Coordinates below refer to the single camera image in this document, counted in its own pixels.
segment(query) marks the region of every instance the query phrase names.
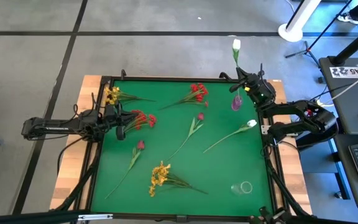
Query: wooden table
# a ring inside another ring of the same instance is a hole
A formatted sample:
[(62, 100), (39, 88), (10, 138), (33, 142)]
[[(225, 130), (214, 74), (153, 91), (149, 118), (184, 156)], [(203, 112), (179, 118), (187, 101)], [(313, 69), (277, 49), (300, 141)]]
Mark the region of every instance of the wooden table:
[[(92, 107), (92, 100), (90, 98), (91, 93), (95, 94), (97, 97), (100, 81), (100, 75), (86, 75), (83, 79), (82, 87), (80, 90), (80, 95), (78, 97), (77, 105), (78, 112), (90, 109)], [(284, 94), (283, 83), (281, 80), (268, 80), (269, 83), (273, 85), (276, 90), (276, 103), (285, 103), (287, 102)], [(273, 117), (275, 122), (290, 123), (291, 119), (289, 115), (277, 115)], [(78, 139), (77, 135), (69, 136), (67, 144)], [(295, 139), (287, 137), (284, 139), (287, 142), (296, 144)], [(68, 148), (63, 157), (62, 164), (60, 166), (60, 172), (56, 181), (55, 190), (53, 193), (52, 201), (50, 208), (58, 207), (64, 199), (70, 194), (75, 185), (78, 183), (81, 173), (81, 166), (83, 164), (83, 159), (85, 156), (85, 147), (86, 142), (80, 141), (70, 148)], [(93, 144), (92, 152), (96, 150), (96, 144)], [(283, 168), (283, 176), (285, 179), (285, 185), (295, 198), (295, 200), (302, 206), (302, 208), (311, 214), (311, 207), (309, 202), (308, 193), (306, 190), (305, 180), (303, 178), (302, 167), (300, 163), (299, 153), (293, 147), (280, 144), (278, 147), (280, 152), (280, 158)], [(272, 156), (272, 162), (275, 166), (274, 157)], [(85, 208), (85, 201), (88, 193), (88, 184), (85, 185), (83, 190), (82, 199), (80, 202), (80, 208)], [(283, 205), (281, 200), (281, 193), (278, 187), (275, 185), (275, 192), (277, 198), (277, 204), (279, 207)]]

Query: gray floor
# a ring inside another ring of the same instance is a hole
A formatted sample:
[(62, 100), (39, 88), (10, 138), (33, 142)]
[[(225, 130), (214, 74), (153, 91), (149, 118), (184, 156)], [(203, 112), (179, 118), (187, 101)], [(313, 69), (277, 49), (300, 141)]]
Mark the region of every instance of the gray floor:
[[(0, 0), (0, 30), (72, 30), (80, 4), (80, 0)], [(304, 31), (320, 32), (341, 7), (342, 4), (321, 4)], [(88, 2), (80, 30), (275, 32), (291, 15), (291, 7), (284, 0), (233, 0), (225, 4), (217, 0), (97, 0)], [(318, 21), (321, 16), (324, 22)], [(358, 32), (358, 28), (336, 22), (329, 31)], [(5, 140), (0, 147), (0, 215), (9, 213), (31, 150), (32, 142), (20, 135), (22, 122), (43, 116), (68, 39), (0, 36), (0, 138)], [(303, 49), (303, 42), (289, 43), (279, 37), (239, 39), (241, 67), (256, 72), (263, 62), (267, 78), (283, 80), (288, 100), (311, 98), (322, 92), (324, 85), (315, 82), (319, 69), (310, 57), (283, 57)], [(53, 117), (72, 115), (72, 104), (77, 101), (84, 75), (118, 75), (125, 68), (129, 76), (217, 77), (225, 71), (234, 77), (232, 40), (233, 37), (205, 36), (77, 37)], [(312, 42), (314, 38), (304, 40)], [(324, 37), (313, 53), (317, 58), (335, 55), (352, 40)], [(48, 209), (55, 185), (56, 159), (64, 145), (65, 139), (44, 144), (24, 212)], [(337, 191), (333, 176), (307, 174), (305, 179), (315, 215), (357, 220), (358, 209), (353, 200), (331, 197)], [(339, 208), (346, 210), (347, 215), (343, 216)]]

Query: white tulip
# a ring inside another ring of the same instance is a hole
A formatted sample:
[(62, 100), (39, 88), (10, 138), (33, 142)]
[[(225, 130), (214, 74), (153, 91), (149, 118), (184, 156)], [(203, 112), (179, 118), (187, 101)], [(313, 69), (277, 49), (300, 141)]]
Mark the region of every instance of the white tulip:
[(241, 41), (238, 39), (234, 39), (233, 50), (240, 50), (240, 48), (241, 48)]
[(254, 119), (252, 119), (252, 120), (250, 120), (250, 121), (247, 122), (247, 125), (248, 125), (248, 127), (250, 127), (250, 128), (254, 127), (256, 124), (257, 124), (257, 123), (256, 123), (256, 120), (254, 120)]

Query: green tabletop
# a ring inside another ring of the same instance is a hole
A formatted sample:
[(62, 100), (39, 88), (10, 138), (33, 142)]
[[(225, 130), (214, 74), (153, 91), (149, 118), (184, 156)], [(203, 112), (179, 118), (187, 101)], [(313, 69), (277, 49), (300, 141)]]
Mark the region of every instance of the green tabletop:
[[(236, 131), (257, 113), (244, 90), (239, 111), (231, 109), (236, 93), (230, 93), (230, 83), (204, 83), (209, 90), (209, 106), (176, 105), (159, 108), (182, 99), (190, 91), (190, 82), (115, 81), (114, 86), (128, 94), (156, 100), (124, 104), (124, 110), (142, 110), (154, 114), (158, 121), (154, 128), (143, 127), (127, 133), (124, 141), (116, 139), (115, 129), (104, 137), (95, 184), (92, 212), (149, 213), (170, 215), (257, 215), (260, 207), (272, 210), (269, 182), (264, 158), (260, 155), (262, 139), (260, 124), (246, 132), (227, 138), (207, 153), (203, 151), (224, 136)], [(154, 197), (149, 195), (152, 169), (168, 159), (188, 135), (191, 121), (204, 113), (201, 127), (169, 163), (171, 172), (196, 188), (173, 189), (157, 187)], [(132, 157), (132, 148), (139, 140), (145, 149), (119, 188), (107, 199), (107, 194), (125, 174)], [(234, 194), (233, 184), (248, 181), (253, 190), (249, 194)]]

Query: white stand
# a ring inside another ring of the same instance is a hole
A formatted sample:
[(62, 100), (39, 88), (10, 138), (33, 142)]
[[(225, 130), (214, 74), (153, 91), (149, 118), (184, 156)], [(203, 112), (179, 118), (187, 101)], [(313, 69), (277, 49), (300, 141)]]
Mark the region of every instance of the white stand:
[(301, 40), (303, 37), (302, 28), (320, 2), (321, 0), (304, 0), (292, 15), (289, 24), (282, 24), (278, 28), (280, 37), (289, 42)]

